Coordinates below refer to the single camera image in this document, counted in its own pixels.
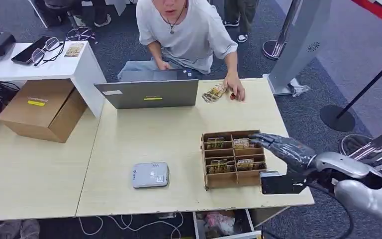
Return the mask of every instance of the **cardboard box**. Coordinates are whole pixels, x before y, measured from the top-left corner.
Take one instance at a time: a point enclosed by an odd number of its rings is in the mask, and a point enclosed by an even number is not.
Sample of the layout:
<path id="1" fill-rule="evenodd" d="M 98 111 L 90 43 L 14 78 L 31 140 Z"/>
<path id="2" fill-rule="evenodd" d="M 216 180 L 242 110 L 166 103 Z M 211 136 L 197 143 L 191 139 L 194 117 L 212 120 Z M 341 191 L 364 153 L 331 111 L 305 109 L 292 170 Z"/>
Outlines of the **cardboard box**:
<path id="1" fill-rule="evenodd" d="M 212 188 L 260 186 L 260 172 L 267 170 L 264 149 L 259 145 L 243 147 L 236 144 L 238 139 L 248 138 L 254 133 L 260 131 L 214 132 L 201 136 L 206 191 Z"/>
<path id="2" fill-rule="evenodd" d="M 70 80 L 27 81 L 0 121 L 18 135 L 65 143 L 86 107 Z"/>

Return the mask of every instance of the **open drawer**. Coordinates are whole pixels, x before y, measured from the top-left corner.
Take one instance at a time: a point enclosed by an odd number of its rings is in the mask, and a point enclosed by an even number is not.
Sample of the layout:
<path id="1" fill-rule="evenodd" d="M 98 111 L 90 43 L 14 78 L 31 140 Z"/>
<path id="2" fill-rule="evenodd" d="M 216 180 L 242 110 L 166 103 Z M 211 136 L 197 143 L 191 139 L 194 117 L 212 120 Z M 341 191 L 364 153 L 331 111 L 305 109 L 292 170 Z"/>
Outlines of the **open drawer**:
<path id="1" fill-rule="evenodd" d="M 261 231 L 255 231 L 253 222 L 251 221 L 250 213 L 248 209 L 237 209 L 233 210 L 235 214 L 235 220 L 241 221 L 240 231 L 241 234 L 219 237 L 217 239 L 260 239 Z M 202 224 L 198 225 L 197 214 L 208 213 L 208 212 L 192 212 L 194 218 L 194 229 L 196 239 L 205 239 L 204 226 Z"/>

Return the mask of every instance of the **yellow sticker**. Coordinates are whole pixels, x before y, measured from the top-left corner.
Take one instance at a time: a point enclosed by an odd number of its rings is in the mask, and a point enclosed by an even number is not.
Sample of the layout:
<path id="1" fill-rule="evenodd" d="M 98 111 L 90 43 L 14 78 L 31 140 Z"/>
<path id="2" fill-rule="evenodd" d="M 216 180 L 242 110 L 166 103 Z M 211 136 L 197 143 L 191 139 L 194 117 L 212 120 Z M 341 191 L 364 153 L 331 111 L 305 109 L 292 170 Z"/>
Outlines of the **yellow sticker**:
<path id="1" fill-rule="evenodd" d="M 37 102 L 37 101 L 27 101 L 27 103 L 35 106 L 45 106 L 45 103 L 43 102 Z"/>
<path id="2" fill-rule="evenodd" d="M 145 101 L 157 101 L 157 100 L 163 100 L 162 97 L 154 97 L 154 98 L 144 98 Z"/>

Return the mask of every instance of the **necklace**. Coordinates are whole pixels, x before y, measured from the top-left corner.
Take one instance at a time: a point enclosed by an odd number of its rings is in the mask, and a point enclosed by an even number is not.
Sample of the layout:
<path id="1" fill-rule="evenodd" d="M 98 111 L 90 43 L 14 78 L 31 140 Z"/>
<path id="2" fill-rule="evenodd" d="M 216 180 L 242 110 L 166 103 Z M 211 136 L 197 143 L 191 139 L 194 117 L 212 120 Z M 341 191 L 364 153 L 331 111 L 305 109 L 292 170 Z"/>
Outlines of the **necklace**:
<path id="1" fill-rule="evenodd" d="M 171 35 L 173 35 L 173 34 L 175 33 L 175 32 L 174 32 L 174 26 L 175 26 L 175 24 L 177 24 L 179 18 L 181 17 L 182 13 L 184 12 L 184 9 L 185 9 L 185 5 L 182 7 L 181 13 L 179 13 L 179 16 L 178 16 L 178 18 L 176 19 L 176 21 L 174 22 L 174 24 L 171 24 L 171 23 L 169 22 L 169 20 L 166 18 L 166 21 L 168 22 L 169 26 L 171 27 L 171 32 L 170 32 Z"/>

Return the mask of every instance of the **white t-shirt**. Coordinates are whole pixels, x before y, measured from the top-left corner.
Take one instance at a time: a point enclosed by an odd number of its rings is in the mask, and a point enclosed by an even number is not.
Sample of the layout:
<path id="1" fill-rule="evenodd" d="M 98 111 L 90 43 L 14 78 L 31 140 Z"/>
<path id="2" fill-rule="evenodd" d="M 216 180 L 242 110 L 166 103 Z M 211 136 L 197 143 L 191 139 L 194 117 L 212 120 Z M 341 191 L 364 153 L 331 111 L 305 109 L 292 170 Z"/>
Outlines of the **white t-shirt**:
<path id="1" fill-rule="evenodd" d="M 223 26 L 216 7 L 207 0 L 189 0 L 187 15 L 173 27 L 174 34 L 170 34 L 170 25 L 152 0 L 139 0 L 136 15 L 141 44 L 147 46 L 159 41 L 164 57 L 203 74 L 210 73 L 213 52 L 223 59 L 238 48 Z"/>

